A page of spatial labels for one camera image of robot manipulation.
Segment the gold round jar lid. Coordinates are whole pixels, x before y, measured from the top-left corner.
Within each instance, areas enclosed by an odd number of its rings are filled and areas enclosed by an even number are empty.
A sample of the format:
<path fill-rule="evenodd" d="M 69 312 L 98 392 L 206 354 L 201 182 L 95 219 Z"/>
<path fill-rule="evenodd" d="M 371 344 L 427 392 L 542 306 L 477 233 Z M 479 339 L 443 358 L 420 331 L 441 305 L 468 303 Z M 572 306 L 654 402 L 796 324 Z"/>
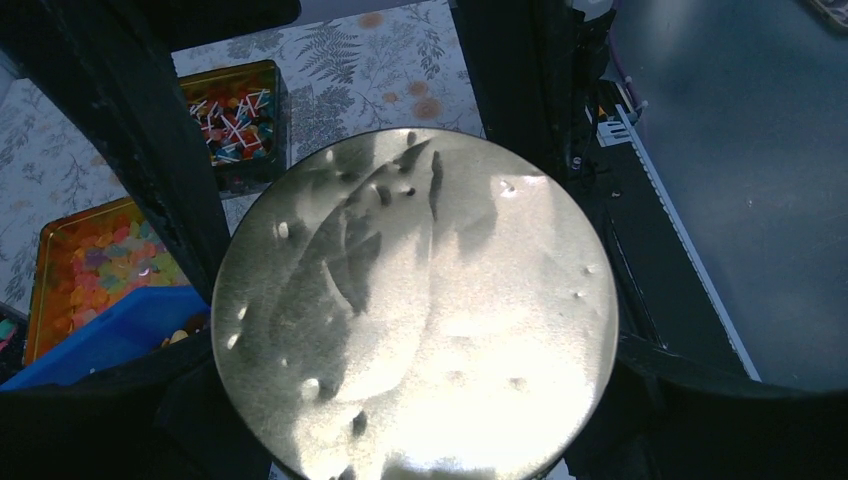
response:
<path fill-rule="evenodd" d="M 488 140 L 353 136 L 238 225 L 211 302 L 217 371 L 302 479 L 535 479 L 596 409 L 619 312 L 572 197 Z"/>

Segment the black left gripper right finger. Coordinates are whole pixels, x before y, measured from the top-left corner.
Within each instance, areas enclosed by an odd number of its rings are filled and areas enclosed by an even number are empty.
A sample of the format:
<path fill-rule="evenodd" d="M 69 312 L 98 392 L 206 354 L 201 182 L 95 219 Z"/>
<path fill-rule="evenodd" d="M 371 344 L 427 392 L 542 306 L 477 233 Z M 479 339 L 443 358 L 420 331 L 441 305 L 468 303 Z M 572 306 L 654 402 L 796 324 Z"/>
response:
<path fill-rule="evenodd" d="M 757 382 L 623 334 L 564 459 L 579 479 L 844 479 L 847 393 Z"/>

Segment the blue plastic bin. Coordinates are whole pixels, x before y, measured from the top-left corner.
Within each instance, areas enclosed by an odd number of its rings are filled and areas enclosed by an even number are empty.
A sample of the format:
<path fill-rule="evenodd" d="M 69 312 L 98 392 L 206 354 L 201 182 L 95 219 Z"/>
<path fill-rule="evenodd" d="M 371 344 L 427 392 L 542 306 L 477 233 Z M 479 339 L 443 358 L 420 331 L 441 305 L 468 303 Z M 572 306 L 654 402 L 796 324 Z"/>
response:
<path fill-rule="evenodd" d="M 151 353 L 207 303 L 191 286 L 139 288 L 1 385 L 3 391 L 71 385 Z"/>

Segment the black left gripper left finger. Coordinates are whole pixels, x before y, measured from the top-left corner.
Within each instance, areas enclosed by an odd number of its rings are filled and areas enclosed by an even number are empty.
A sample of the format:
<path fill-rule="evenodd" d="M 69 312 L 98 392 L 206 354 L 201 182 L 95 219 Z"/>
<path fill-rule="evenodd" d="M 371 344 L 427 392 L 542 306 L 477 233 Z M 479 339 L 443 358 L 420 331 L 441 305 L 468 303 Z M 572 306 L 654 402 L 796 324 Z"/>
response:
<path fill-rule="evenodd" d="M 271 463 L 226 398 L 207 332 L 1 395 L 4 479 L 266 479 Z"/>

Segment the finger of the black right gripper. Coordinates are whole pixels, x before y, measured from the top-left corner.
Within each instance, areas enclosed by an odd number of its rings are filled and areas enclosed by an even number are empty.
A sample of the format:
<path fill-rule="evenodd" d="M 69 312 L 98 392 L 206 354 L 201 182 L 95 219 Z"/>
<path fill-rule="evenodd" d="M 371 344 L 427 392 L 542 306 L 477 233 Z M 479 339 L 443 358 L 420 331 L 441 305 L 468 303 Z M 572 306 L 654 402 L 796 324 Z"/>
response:
<path fill-rule="evenodd" d="M 280 27 L 297 1 L 5 1 L 1 48 L 73 122 L 204 299 L 230 242 L 172 54 Z"/>
<path fill-rule="evenodd" d="M 560 183 L 594 183 L 611 1 L 451 4 L 486 138 Z"/>

